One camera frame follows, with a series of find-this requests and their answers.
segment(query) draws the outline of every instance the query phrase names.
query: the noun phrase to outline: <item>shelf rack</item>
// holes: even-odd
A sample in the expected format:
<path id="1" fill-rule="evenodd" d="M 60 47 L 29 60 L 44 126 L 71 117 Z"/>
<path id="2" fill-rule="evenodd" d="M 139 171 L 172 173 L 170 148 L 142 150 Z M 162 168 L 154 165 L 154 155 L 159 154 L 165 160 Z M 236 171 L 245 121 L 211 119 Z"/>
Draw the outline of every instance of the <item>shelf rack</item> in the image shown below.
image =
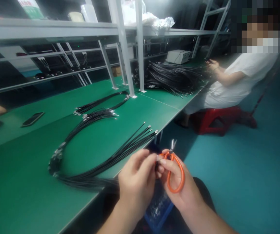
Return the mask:
<path id="1" fill-rule="evenodd" d="M 139 50 L 138 50 L 138 55 L 139 55 L 139 80 L 140 80 L 140 90 L 141 92 L 146 92 L 144 90 L 144 66 L 143 66 L 143 38 L 144 37 L 153 37 L 153 36 L 197 36 L 197 40 L 194 46 L 194 50 L 192 53 L 192 58 L 196 56 L 196 52 L 199 46 L 200 42 L 200 36 L 202 35 L 213 35 L 213 40 L 211 42 L 209 51 L 207 53 L 207 57 L 210 56 L 213 46 L 215 45 L 215 41 L 220 33 L 221 27 L 224 23 L 224 20 L 226 18 L 226 15 L 228 13 L 228 10 L 231 6 L 231 0 L 228 0 L 227 5 L 222 8 L 217 8 L 215 10 L 211 10 L 211 6 L 213 3 L 213 0 L 208 0 L 207 2 L 207 7 L 206 11 L 203 17 L 203 21 L 200 27 L 200 30 L 186 30 L 186 29 L 168 29 L 168 30 L 159 30 L 159 31 L 154 31 L 152 28 L 149 27 L 144 27 L 142 23 L 142 0 L 135 0 L 136 3 L 136 19 L 137 19 L 137 41 L 139 44 Z M 214 14 L 219 14 L 223 12 L 223 15 L 221 17 L 221 20 L 219 22 L 219 25 L 215 31 L 205 31 L 205 24 L 207 21 L 208 16 L 214 15 Z"/>
<path id="2" fill-rule="evenodd" d="M 229 32 L 221 32 L 222 24 L 225 20 L 227 12 L 229 10 L 231 0 L 228 1 L 227 5 L 222 8 L 218 8 L 213 0 L 205 1 L 207 3 L 207 8 L 205 15 L 201 24 L 200 30 L 186 30 L 186 29 L 167 29 L 167 30 L 154 30 L 151 27 L 142 25 L 142 13 L 140 14 L 140 9 L 142 9 L 142 1 L 135 0 L 136 2 L 136 18 L 137 26 L 129 27 L 124 26 L 123 15 L 120 0 L 108 0 L 110 14 L 112 23 L 86 23 L 86 22 L 71 22 L 71 21 L 55 21 L 55 20 L 25 20 L 25 19 L 0 19 L 0 40 L 20 40 L 20 39 L 42 39 L 48 42 L 63 42 L 67 44 L 68 50 L 64 50 L 60 43 L 56 43 L 59 51 L 51 53 L 33 54 L 26 56 L 19 56 L 13 58 L 0 58 L 0 62 L 26 59 L 26 58 L 37 58 L 37 57 L 50 57 L 50 56 L 63 56 L 69 66 L 80 66 L 76 53 L 91 52 L 91 51 L 101 51 L 103 59 L 105 60 L 105 66 L 90 68 L 86 70 L 78 70 L 70 72 L 67 74 L 62 74 L 54 77 L 49 77 L 43 80 L 35 80 L 31 82 L 26 82 L 23 84 L 13 85 L 0 89 L 1 92 L 22 88 L 30 85 L 39 84 L 42 82 L 47 82 L 67 76 L 75 75 L 78 77 L 82 86 L 88 85 L 87 81 L 82 78 L 81 75 L 85 75 L 89 83 L 92 84 L 87 72 L 95 71 L 99 69 L 107 69 L 110 79 L 112 81 L 113 88 L 116 88 L 116 83 L 111 71 L 112 66 L 120 65 L 122 68 L 123 84 L 128 85 L 129 93 L 132 97 L 136 98 L 130 62 L 138 61 L 139 63 L 139 74 L 140 74 L 140 91 L 144 90 L 144 59 L 153 58 L 157 56 L 165 56 L 167 53 L 160 53 L 153 56 L 144 57 L 143 46 L 149 45 L 150 43 L 143 43 L 144 38 L 158 38 L 158 37 L 178 37 L 178 36 L 197 36 L 195 47 L 193 50 L 192 57 L 194 58 L 199 46 L 200 37 L 203 35 L 213 36 L 213 40 L 210 45 L 207 56 L 210 55 L 215 41 L 219 34 L 229 34 Z M 215 31 L 206 31 L 204 26 L 206 24 L 207 18 L 213 14 L 222 13 L 222 18 Z M 99 48 L 92 49 L 80 49 L 73 50 L 69 43 L 69 38 L 74 37 L 89 37 L 97 40 L 99 42 Z M 128 54 L 128 43 L 132 43 L 132 46 L 136 47 L 136 58 L 130 59 Z M 107 47 L 108 44 L 115 44 L 115 46 Z M 117 49 L 119 63 L 110 64 L 107 58 L 107 49 Z M 76 64 L 73 64 L 68 55 L 73 56 Z"/>

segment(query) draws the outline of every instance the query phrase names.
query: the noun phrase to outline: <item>white box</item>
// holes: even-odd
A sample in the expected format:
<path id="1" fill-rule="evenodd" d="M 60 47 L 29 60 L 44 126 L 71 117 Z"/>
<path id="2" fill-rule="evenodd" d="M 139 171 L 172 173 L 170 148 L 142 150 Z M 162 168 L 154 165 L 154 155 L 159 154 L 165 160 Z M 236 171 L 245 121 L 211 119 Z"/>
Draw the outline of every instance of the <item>white box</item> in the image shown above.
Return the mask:
<path id="1" fill-rule="evenodd" d="M 176 64 L 183 64 L 190 60 L 192 52 L 187 50 L 172 50 L 167 54 L 166 61 Z"/>

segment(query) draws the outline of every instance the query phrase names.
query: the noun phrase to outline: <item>smartphone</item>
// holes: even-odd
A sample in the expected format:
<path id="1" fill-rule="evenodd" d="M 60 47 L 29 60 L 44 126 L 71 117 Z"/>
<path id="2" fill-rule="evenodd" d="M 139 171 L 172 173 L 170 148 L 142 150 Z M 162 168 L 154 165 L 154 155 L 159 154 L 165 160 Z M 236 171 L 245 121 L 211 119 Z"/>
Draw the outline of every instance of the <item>smartphone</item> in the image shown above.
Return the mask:
<path id="1" fill-rule="evenodd" d="M 28 127 L 33 125 L 37 120 L 40 119 L 40 117 L 42 117 L 45 114 L 45 112 L 39 112 L 36 114 L 33 114 L 32 117 L 30 117 L 27 121 L 25 121 L 21 127 Z"/>
<path id="2" fill-rule="evenodd" d="M 210 58 L 208 58 L 208 57 L 206 57 L 205 60 L 206 60 L 206 62 L 212 63 L 212 62 L 210 61 Z"/>

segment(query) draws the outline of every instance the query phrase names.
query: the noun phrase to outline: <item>cable bundle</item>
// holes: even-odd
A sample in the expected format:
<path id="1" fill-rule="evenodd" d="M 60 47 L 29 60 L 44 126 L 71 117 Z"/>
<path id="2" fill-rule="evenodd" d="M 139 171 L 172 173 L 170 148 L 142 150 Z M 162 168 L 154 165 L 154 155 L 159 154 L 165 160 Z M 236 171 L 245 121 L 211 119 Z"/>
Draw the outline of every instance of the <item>cable bundle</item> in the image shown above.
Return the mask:
<path id="1" fill-rule="evenodd" d="M 119 103 L 116 106 L 113 106 L 112 108 L 110 108 L 110 109 L 114 110 L 114 109 L 120 107 L 121 105 L 123 105 L 129 99 L 130 96 L 129 96 L 129 93 L 127 91 L 121 91 L 121 92 L 118 92 L 118 93 L 114 93 L 114 94 L 111 94 L 111 95 L 109 95 L 107 97 L 104 97 L 104 98 L 101 98 L 101 99 L 96 100 L 94 102 L 91 102 L 89 104 L 83 105 L 81 107 L 76 107 L 75 108 L 76 110 L 73 113 L 74 113 L 74 115 L 82 115 L 83 113 L 85 113 L 85 112 L 91 110 L 92 108 L 98 106 L 102 102 L 105 102 L 106 100 L 108 100 L 108 99 L 110 99 L 110 98 L 112 98 L 114 96 L 122 95 L 122 94 L 125 94 L 126 97 L 125 97 L 125 99 L 121 103 Z"/>
<path id="2" fill-rule="evenodd" d="M 111 190 L 116 190 L 118 188 L 117 179 L 104 179 L 96 177 L 100 173 L 109 169 L 128 155 L 130 155 L 133 151 L 138 149 L 144 143 L 151 141 L 156 135 L 157 130 L 153 133 L 150 133 L 152 130 L 151 126 L 146 127 L 142 132 L 140 132 L 137 136 L 136 133 L 143 127 L 144 123 L 141 127 L 105 162 L 101 163 L 97 167 L 86 171 L 84 173 L 67 176 L 60 171 L 61 159 L 62 159 L 62 151 L 65 145 L 61 145 L 52 156 L 51 161 L 49 163 L 49 172 L 51 175 L 57 177 L 63 183 L 80 189 L 90 190 L 90 191 L 99 191 L 103 187 L 110 188 Z"/>
<path id="3" fill-rule="evenodd" d="M 176 96 L 187 96 L 205 85 L 209 75 L 203 66 L 186 67 L 177 64 L 149 63 L 144 78 L 146 88 L 162 88 Z M 139 75 L 133 75 L 139 85 Z"/>
<path id="4" fill-rule="evenodd" d="M 112 108 L 109 109 L 98 109 L 90 114 L 83 114 L 92 108 L 98 106 L 102 102 L 110 99 L 113 96 L 125 94 L 125 99 L 120 102 L 119 104 L 115 105 Z M 61 162 L 63 157 L 63 151 L 66 147 L 66 145 L 71 141 L 71 139 L 79 133 L 82 129 L 86 128 L 90 124 L 101 120 L 105 118 L 115 118 L 118 116 L 116 113 L 114 113 L 114 109 L 120 107 L 123 105 L 127 100 L 129 99 L 129 94 L 126 91 L 114 93 L 112 95 L 109 95 L 105 98 L 99 99 L 97 101 L 91 102 L 87 105 L 83 105 L 81 107 L 76 108 L 76 111 L 74 111 L 75 115 L 82 115 L 83 114 L 83 120 L 69 133 L 69 135 L 66 137 L 65 141 L 58 147 L 58 149 L 54 152 L 53 156 L 50 159 L 48 171 L 49 173 L 57 177 L 60 181 L 64 182 L 65 184 L 81 188 L 81 189 L 87 189 L 87 190 L 95 190 L 99 191 L 103 187 L 109 187 L 112 190 L 117 189 L 118 182 L 115 179 L 103 179 L 103 178 L 97 178 L 98 174 L 101 172 L 107 170 L 108 168 L 112 167 L 122 159 L 124 159 L 126 156 L 130 155 L 133 151 L 138 149 L 141 145 L 143 145 L 146 142 L 151 141 L 155 135 L 157 134 L 157 131 L 154 133 L 150 133 L 152 130 L 150 130 L 151 126 L 148 126 L 145 128 L 141 133 L 139 133 L 137 136 L 136 133 L 142 128 L 142 126 L 105 162 L 100 164 L 99 166 L 84 172 L 79 175 L 74 176 L 67 176 L 61 172 Z"/>

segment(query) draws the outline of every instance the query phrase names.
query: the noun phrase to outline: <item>blue floor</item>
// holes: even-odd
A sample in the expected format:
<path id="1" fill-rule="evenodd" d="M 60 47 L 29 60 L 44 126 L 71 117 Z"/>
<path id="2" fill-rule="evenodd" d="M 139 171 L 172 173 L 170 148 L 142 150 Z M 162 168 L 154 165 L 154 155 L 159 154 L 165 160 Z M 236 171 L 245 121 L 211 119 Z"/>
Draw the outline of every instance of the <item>blue floor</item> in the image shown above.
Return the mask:
<path id="1" fill-rule="evenodd" d="M 244 110 L 252 110 L 264 84 L 242 102 Z M 254 117 L 257 129 L 235 124 L 224 137 L 170 123 L 161 146 L 178 139 L 176 154 L 205 182 L 218 214 L 236 231 L 280 233 L 280 72 Z"/>

